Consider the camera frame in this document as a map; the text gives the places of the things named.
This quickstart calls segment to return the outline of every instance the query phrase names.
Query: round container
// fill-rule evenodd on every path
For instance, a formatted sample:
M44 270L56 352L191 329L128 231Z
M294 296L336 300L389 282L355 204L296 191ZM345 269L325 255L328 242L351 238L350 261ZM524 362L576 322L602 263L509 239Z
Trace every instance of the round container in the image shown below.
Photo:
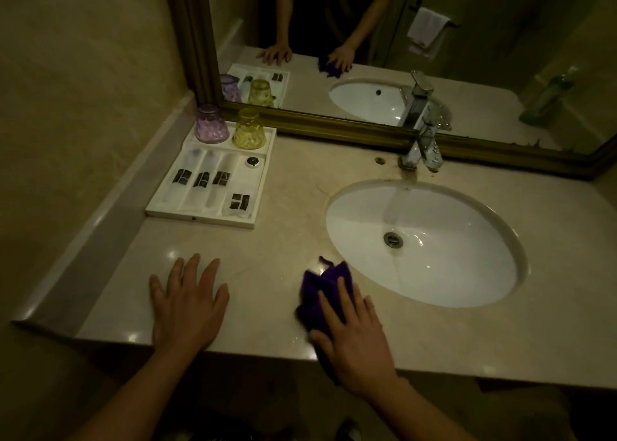
M231 74L221 74L221 89L226 101L242 103L240 88L237 86L238 82L240 82L240 79Z
M229 138L227 123L216 105L211 103L200 105L195 137L206 144L219 144Z
M251 81L249 103L251 105L259 105L260 107L274 107L272 89L268 81L265 79L253 79Z
M259 112L244 108L237 114L236 133L231 141L238 149L255 150L266 143L266 133L259 120Z

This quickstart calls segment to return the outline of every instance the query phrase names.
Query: gold mirror frame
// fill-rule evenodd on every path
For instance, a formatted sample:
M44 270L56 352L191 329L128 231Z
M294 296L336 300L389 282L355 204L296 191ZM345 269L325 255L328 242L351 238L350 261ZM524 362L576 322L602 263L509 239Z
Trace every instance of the gold mirror frame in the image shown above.
M218 105L225 118L237 120L242 103L223 100L219 64L214 45L209 0L168 0L176 30L186 78L197 103ZM260 109L264 124L280 133L330 139L374 148L407 151L414 133L391 126L362 123L278 109ZM444 158L494 166L547 172L560 176L592 180L617 162L617 136L590 155L518 146L468 137L438 135Z

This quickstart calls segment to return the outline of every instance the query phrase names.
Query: sink drain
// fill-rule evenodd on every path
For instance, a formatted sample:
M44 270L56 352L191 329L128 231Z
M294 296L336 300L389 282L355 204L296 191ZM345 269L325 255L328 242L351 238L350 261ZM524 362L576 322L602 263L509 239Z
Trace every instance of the sink drain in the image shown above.
M384 235L384 242L393 249L403 248L403 238L390 231Z

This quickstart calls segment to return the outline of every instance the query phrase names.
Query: mirror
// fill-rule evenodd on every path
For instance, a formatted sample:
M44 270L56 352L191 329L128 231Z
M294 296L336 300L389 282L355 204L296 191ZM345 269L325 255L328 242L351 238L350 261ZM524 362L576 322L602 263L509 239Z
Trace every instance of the mirror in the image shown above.
M228 101L575 154L617 133L614 0L209 3Z

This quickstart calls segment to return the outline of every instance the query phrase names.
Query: chrome faucet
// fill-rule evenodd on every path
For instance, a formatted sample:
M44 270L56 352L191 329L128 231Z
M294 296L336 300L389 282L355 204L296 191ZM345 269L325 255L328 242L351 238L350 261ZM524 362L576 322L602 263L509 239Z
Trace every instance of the chrome faucet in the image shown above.
M431 109L429 106L424 111L424 115L421 116L423 125L409 153L398 157L398 166L403 170L415 171L420 160L424 162L430 172L439 171L439 168L443 165L439 146L435 142L435 134L440 130L451 131L452 127L450 123L443 120L441 112L438 115L432 115Z
M398 126L403 126L409 115L417 115L415 122L428 104L428 98L433 94L433 85L422 71L412 71L412 78L413 87L403 86L400 89L405 100L405 110L400 116Z

